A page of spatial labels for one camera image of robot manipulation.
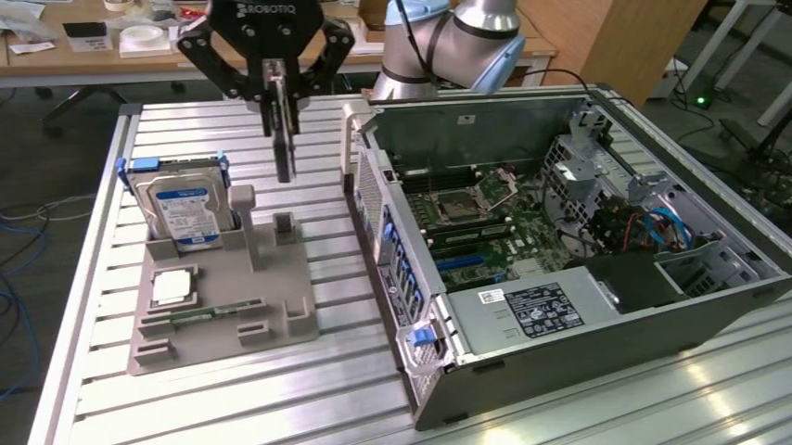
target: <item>blue hard drive label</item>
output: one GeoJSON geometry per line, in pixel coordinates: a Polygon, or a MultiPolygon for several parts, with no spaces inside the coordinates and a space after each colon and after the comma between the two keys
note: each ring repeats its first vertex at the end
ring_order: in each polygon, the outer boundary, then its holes
{"type": "Polygon", "coordinates": [[[178,197],[204,197],[210,194],[206,188],[191,188],[188,190],[170,190],[158,193],[158,199],[175,199],[178,197]]]}
{"type": "Polygon", "coordinates": [[[207,209],[211,196],[206,188],[158,192],[162,218],[179,244],[199,245],[218,239],[220,230],[214,212],[207,209]]]}

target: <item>robotiq logo text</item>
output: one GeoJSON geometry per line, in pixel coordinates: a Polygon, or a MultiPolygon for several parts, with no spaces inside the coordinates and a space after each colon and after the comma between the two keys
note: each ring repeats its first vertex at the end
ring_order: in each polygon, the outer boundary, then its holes
{"type": "Polygon", "coordinates": [[[295,5],[246,5],[236,4],[236,17],[242,18],[246,14],[297,14],[295,5]]]}

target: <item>wooden cabinet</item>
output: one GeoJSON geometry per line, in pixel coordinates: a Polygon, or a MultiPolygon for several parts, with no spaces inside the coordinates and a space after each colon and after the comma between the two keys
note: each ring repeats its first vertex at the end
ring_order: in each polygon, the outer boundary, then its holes
{"type": "MultiPolygon", "coordinates": [[[[545,39],[558,48],[550,68],[608,83],[640,106],[663,77],[707,0],[517,0],[545,39]]],[[[570,84],[550,72],[544,85],[570,84]]]]}

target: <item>red cable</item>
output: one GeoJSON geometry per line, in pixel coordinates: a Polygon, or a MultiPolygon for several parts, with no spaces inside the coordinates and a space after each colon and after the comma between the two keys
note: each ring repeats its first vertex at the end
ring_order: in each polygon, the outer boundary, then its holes
{"type": "Polygon", "coordinates": [[[632,222],[634,221],[636,216],[638,216],[638,214],[633,213],[630,215],[630,220],[628,221],[628,228],[625,229],[625,232],[624,232],[624,246],[621,247],[622,252],[628,251],[628,241],[630,241],[632,222]]]}

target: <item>metal workbench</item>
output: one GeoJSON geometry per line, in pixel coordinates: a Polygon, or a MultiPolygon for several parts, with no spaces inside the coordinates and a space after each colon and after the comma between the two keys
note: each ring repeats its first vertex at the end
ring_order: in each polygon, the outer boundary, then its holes
{"type": "Polygon", "coordinates": [[[291,184],[274,177],[259,117],[239,102],[152,105],[142,112],[127,108],[31,443],[789,443],[792,299],[748,314],[679,356],[456,426],[413,430],[339,185],[341,107],[354,97],[315,98],[302,112],[291,184]],[[114,161],[219,149],[230,158],[232,182],[257,188],[254,218],[291,209],[303,222],[322,336],[279,350],[131,377],[127,353],[146,226],[115,179],[114,161]]]}

